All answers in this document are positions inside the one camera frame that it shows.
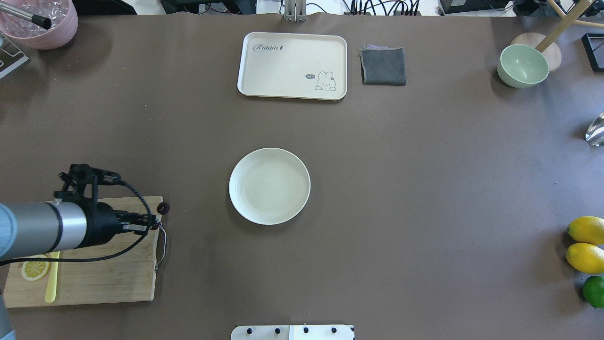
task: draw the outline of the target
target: ice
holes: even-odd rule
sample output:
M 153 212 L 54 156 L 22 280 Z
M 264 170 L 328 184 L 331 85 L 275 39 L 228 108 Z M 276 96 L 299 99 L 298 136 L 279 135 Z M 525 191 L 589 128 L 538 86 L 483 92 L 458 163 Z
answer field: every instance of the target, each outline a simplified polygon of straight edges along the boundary
M 50 30 L 52 30 L 59 23 L 61 23 L 63 19 L 65 19 L 67 11 L 69 10 L 69 1 L 32 0 L 29 4 L 22 4 L 21 8 L 30 13 L 50 18 L 50 20 L 52 21 L 52 26 L 50 27 Z M 9 15 L 4 12 L 0 13 L 0 21 L 2 22 L 4 28 L 6 28 L 6 30 L 11 35 L 20 38 L 35 37 L 47 31 L 36 24 L 33 24 L 31 22 L 28 22 L 21 18 L 17 18 L 13 15 Z

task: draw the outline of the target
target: white plate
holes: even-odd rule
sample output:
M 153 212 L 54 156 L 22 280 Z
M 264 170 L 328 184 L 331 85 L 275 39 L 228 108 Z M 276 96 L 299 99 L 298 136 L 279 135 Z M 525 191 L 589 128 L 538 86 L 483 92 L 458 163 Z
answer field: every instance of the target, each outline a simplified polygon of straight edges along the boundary
M 310 175 L 293 153 L 265 148 L 242 158 L 228 185 L 231 202 L 258 224 L 279 224 L 296 216 L 310 195 Z
M 246 96 L 338 100 L 346 76 L 342 37 L 252 32 L 243 39 L 237 89 Z

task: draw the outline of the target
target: yellow spatula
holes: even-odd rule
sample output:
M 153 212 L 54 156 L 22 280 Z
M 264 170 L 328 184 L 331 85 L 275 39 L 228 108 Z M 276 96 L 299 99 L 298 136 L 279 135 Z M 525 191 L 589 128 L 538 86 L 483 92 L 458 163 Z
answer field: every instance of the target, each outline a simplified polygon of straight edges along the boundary
M 49 254 L 51 258 L 59 258 L 60 252 L 53 252 Z M 50 262 L 50 276 L 48 277 L 48 285 L 46 286 L 46 296 L 44 301 L 47 304 L 54 302 L 57 298 L 57 272 L 59 271 L 58 262 Z

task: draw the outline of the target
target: white tray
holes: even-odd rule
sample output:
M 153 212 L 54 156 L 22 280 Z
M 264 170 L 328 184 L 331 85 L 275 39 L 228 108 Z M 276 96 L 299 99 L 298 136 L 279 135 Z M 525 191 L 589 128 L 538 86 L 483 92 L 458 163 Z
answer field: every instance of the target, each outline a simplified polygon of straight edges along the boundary
M 252 32 L 243 39 L 237 88 L 246 96 L 338 100 L 346 72 L 342 37 Z

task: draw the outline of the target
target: green fruit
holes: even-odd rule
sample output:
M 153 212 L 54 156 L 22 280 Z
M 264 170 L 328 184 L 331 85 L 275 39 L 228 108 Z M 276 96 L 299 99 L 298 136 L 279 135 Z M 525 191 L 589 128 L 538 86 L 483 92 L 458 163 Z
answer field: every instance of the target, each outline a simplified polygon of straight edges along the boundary
M 568 234 L 577 242 L 604 244 L 604 220 L 595 216 L 581 216 L 572 221 Z
M 604 307 L 604 278 L 591 276 L 583 284 L 583 297 L 594 308 Z

